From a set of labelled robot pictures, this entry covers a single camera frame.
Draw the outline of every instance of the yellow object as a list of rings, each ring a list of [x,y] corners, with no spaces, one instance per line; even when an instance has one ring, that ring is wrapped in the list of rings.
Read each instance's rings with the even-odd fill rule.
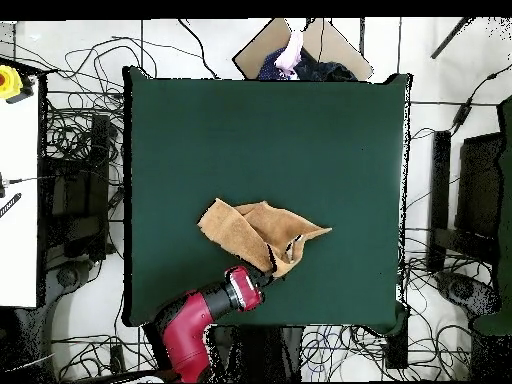
[[[0,99],[10,99],[20,94],[23,84],[16,69],[0,65]]]

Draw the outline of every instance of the black knob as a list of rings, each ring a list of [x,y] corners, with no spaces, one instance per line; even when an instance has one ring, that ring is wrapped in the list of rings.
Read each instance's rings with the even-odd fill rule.
[[[468,300],[473,295],[473,284],[468,282],[458,281],[451,287],[455,296],[462,300]]]

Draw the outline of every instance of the black cable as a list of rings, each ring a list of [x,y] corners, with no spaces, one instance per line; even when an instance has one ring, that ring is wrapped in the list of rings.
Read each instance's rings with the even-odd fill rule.
[[[208,69],[208,71],[210,71],[210,73],[213,75],[213,77],[215,79],[219,79],[219,76],[212,71],[212,69],[208,66],[208,64],[206,63],[206,60],[204,58],[204,48],[203,48],[203,43],[201,43],[201,40],[199,39],[199,37],[194,34],[194,31],[192,31],[188,26],[186,26],[183,21],[181,19],[178,19],[178,22],[180,23],[180,25],[185,28],[188,32],[190,32],[190,34],[192,34],[192,37],[194,37],[197,42],[199,43],[199,47],[201,47],[201,59],[203,60],[203,65],[206,69]]]
[[[318,54],[318,62],[320,62],[320,57],[322,56],[322,49],[324,46],[324,29],[325,29],[325,18],[322,18],[322,34],[320,35],[320,53]]]

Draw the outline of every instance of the dark fabric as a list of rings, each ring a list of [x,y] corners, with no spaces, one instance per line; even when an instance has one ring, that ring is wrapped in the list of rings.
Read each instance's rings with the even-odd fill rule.
[[[355,75],[341,63],[318,63],[315,59],[305,55],[302,55],[302,60],[294,70],[301,81],[357,81]]]
[[[269,54],[263,62],[263,66],[258,74],[260,81],[288,81],[288,78],[278,69],[274,62],[284,52],[285,47]]]

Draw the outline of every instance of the black stand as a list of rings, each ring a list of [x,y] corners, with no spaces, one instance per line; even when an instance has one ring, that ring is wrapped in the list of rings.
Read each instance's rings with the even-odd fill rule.
[[[452,31],[448,34],[448,36],[444,39],[444,41],[439,45],[439,47],[436,49],[434,53],[432,53],[432,56],[430,56],[432,59],[435,59],[439,54],[444,50],[444,48],[450,43],[450,41],[453,40],[453,38],[458,34],[458,32],[467,24],[469,24],[473,19],[475,18],[462,18],[457,25],[455,25],[455,28],[452,29]]]

